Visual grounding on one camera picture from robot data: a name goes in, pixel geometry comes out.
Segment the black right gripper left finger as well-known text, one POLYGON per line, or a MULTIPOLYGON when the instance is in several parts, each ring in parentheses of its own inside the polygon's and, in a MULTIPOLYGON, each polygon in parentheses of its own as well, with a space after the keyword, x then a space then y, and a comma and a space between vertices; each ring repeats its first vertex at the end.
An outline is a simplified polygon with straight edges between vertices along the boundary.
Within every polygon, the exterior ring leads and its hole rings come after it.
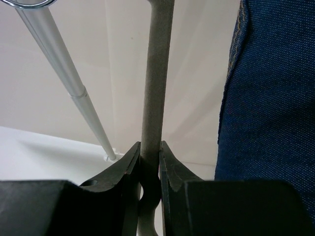
POLYGON ((134 236, 137 232, 140 143, 76 185, 67 180, 0 183, 3 236, 134 236))

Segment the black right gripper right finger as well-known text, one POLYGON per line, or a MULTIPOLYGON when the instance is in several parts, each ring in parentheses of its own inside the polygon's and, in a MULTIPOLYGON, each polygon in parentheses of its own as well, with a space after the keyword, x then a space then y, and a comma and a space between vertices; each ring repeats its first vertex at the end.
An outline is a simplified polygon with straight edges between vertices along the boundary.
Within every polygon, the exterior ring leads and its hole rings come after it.
POLYGON ((283 181, 202 180, 161 143, 159 174, 166 236, 312 236, 298 193, 283 181))

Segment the silver wire hanger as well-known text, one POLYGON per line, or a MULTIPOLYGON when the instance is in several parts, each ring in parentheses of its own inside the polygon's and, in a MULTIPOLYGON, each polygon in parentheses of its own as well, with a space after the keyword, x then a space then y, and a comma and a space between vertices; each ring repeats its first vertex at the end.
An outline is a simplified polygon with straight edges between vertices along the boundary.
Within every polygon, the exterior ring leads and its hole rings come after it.
MULTIPOLYGON (((53 2, 43 0, 26 4, 22 0, 7 0, 5 4, 17 11, 17 9, 49 9, 53 2)), ((141 236, 156 235, 155 210, 161 198, 158 178, 159 152, 174 1, 152 0, 150 5, 151 22, 140 146, 140 184, 143 188, 143 196, 140 199, 137 232, 141 236)))

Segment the dark blue denim trousers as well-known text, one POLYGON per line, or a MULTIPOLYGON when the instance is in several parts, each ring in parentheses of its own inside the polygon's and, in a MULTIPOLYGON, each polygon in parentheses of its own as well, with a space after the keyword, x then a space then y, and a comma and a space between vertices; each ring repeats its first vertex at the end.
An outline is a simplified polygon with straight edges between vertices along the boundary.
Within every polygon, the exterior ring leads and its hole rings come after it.
POLYGON ((314 1, 240 1, 218 145, 216 180, 314 188, 314 1))

